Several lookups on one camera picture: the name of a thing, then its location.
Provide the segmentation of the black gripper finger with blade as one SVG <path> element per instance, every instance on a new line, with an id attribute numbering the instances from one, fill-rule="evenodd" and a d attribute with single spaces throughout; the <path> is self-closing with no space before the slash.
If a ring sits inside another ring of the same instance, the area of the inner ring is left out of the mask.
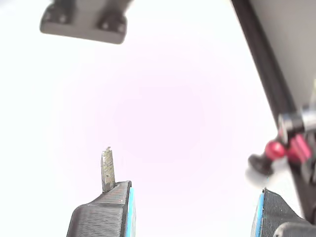
<path id="1" fill-rule="evenodd" d="M 131 181 L 115 181 L 110 147 L 101 155 L 102 193 L 72 213 L 68 237 L 135 237 L 135 190 Z"/>

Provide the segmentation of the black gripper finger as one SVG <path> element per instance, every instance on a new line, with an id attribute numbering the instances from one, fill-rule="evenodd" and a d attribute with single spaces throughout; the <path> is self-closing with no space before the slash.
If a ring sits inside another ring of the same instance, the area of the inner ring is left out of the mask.
<path id="1" fill-rule="evenodd" d="M 276 229 L 286 222 L 305 224 L 306 220 L 297 215 L 281 195 L 264 188 L 256 207 L 251 236 L 273 237 Z"/>

